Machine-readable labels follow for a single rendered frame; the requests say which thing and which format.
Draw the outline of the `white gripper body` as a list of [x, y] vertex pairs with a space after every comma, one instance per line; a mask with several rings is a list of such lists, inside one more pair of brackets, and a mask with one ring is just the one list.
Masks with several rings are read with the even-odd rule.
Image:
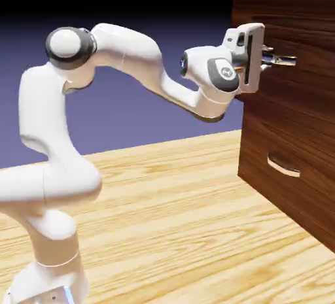
[[262, 23], [248, 23], [240, 25], [239, 30], [245, 34], [245, 49], [248, 57], [244, 79], [240, 82], [241, 93], [255, 93], [258, 90], [262, 72], [262, 46], [264, 44], [265, 25]]

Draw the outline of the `dark wood drawer front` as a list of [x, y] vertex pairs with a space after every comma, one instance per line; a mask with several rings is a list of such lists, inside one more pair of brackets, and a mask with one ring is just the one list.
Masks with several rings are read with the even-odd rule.
[[295, 56], [294, 67], [262, 75], [262, 97], [335, 123], [335, 19], [316, 16], [232, 16], [232, 25], [262, 22], [265, 43], [278, 55]]
[[[300, 177], [268, 165], [286, 157]], [[245, 104], [238, 175], [335, 253], [335, 143], [288, 122], [274, 110]]]

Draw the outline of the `dark wood cabinet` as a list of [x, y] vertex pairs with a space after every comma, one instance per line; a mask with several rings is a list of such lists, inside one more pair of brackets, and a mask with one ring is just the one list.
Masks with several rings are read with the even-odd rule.
[[233, 0], [232, 24], [247, 22], [297, 62], [241, 96], [238, 174], [335, 252], [335, 0]]

